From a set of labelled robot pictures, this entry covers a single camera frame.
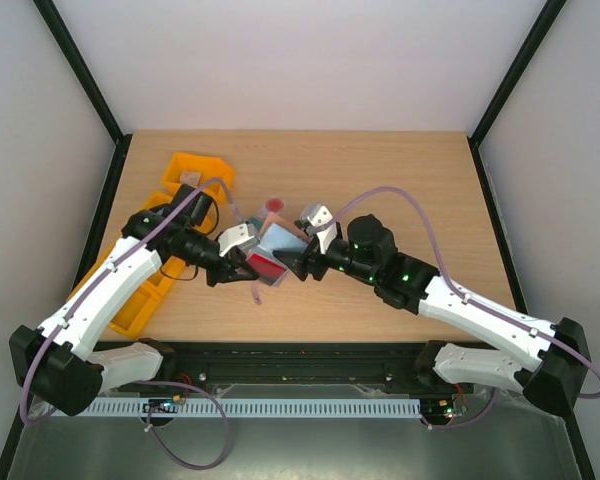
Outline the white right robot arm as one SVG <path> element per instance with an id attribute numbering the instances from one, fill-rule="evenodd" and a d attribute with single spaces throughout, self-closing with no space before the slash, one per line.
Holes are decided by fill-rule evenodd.
<path id="1" fill-rule="evenodd" d="M 425 390 L 473 383 L 523 395 L 535 407 L 568 417 L 581 397 L 590 354 L 584 329 L 567 317 L 554 323 L 481 297 L 441 270 L 406 255 L 375 216 L 355 218 L 314 235 L 303 251 L 277 250 L 277 260 L 300 280 L 337 270 L 373 288 L 385 304 L 448 323 L 486 348 L 430 341 L 416 362 Z"/>

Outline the pink card holder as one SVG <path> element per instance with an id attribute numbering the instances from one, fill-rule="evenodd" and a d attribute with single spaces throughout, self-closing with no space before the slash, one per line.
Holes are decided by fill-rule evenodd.
<path id="1" fill-rule="evenodd" d="M 269 223 L 268 226 L 265 226 L 264 223 L 265 221 L 263 220 L 261 229 L 256 228 L 259 234 L 259 244 L 248 250 L 247 259 L 251 254 L 258 253 L 285 267 L 284 264 L 277 261 L 273 256 L 274 250 L 289 250 L 302 253 L 308 246 L 308 240 L 305 237 L 298 236 L 296 233 L 288 230 L 285 226 L 276 222 Z M 260 278 L 258 281 L 267 287 L 278 287 L 288 273 L 289 270 L 287 269 L 286 274 L 274 284 L 262 282 Z"/>

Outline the teal credit card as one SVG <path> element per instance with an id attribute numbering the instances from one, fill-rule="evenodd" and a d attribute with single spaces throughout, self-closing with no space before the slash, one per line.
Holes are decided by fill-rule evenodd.
<path id="1" fill-rule="evenodd" d="M 247 221 L 254 225 L 257 229 L 261 229 L 263 226 L 263 220 L 256 216 L 250 216 Z"/>

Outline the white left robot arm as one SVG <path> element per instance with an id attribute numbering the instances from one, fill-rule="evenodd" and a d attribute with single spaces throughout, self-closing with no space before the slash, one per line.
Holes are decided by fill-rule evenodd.
<path id="1" fill-rule="evenodd" d="M 211 239 L 198 231 L 213 205 L 202 188 L 183 185 L 169 203 L 133 214 L 102 264 L 37 328 L 21 326 L 9 339 L 20 415 L 30 424 L 28 399 L 36 396 L 68 416 L 100 394 L 158 378 L 170 352 L 151 340 L 97 351 L 104 329 L 132 294 L 170 259 L 202 269 L 210 287 L 255 281 L 247 250 L 259 241 L 244 218 Z"/>

